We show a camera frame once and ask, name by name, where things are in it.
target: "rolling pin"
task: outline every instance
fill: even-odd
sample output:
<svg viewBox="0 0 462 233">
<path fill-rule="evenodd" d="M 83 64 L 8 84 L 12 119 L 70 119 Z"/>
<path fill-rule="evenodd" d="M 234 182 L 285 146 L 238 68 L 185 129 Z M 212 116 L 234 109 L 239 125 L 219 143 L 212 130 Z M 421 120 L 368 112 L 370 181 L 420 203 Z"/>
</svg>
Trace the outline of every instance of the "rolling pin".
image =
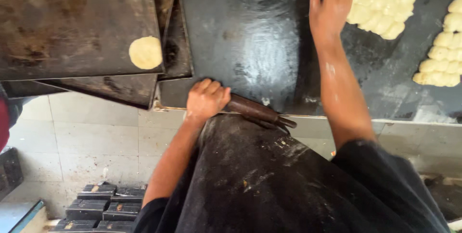
<svg viewBox="0 0 462 233">
<path fill-rule="evenodd" d="M 274 110 L 236 94 L 231 94 L 231 101 L 228 103 L 228 108 L 231 111 L 238 112 L 249 117 L 258 118 L 271 124 L 282 124 L 293 129 L 297 127 L 297 123 L 292 120 L 279 117 L 279 114 Z"/>
</svg>

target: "right hand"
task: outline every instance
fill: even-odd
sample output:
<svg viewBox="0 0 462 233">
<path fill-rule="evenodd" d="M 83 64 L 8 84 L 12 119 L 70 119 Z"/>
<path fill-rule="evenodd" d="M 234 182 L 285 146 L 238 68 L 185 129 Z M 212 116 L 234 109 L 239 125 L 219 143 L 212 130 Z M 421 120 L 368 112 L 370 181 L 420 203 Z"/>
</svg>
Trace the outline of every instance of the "right hand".
<svg viewBox="0 0 462 233">
<path fill-rule="evenodd" d="M 217 81 L 207 78 L 194 84 L 188 94 L 186 118 L 205 123 L 231 100 L 231 88 L 223 88 Z"/>
<path fill-rule="evenodd" d="M 315 44 L 339 38 L 353 0 L 309 0 L 309 27 Z"/>
</svg>

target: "black block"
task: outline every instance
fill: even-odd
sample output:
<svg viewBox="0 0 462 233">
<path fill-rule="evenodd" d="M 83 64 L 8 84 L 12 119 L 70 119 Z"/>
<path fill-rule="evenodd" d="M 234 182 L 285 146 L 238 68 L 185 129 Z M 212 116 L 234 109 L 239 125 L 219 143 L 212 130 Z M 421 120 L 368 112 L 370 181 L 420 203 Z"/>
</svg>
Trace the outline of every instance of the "black block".
<svg viewBox="0 0 462 233">
<path fill-rule="evenodd" d="M 74 200 L 66 208 L 68 220 L 102 220 L 103 211 L 108 207 L 109 201 L 105 200 Z"/>
<path fill-rule="evenodd" d="M 108 210 L 103 212 L 103 220 L 135 221 L 140 209 L 141 203 L 111 202 Z"/>
<path fill-rule="evenodd" d="M 110 201 L 111 197 L 115 194 L 117 186 L 112 184 L 103 185 L 85 185 L 82 192 L 77 194 L 77 199 L 80 200 L 107 200 Z"/>
<path fill-rule="evenodd" d="M 133 221 L 100 221 L 94 233 L 131 233 Z"/>
<path fill-rule="evenodd" d="M 111 197 L 111 202 L 141 203 L 145 192 L 145 189 L 140 188 L 119 187 Z"/>
<path fill-rule="evenodd" d="M 96 220 L 60 220 L 54 229 L 48 233 L 90 233 L 96 227 Z"/>
</svg>

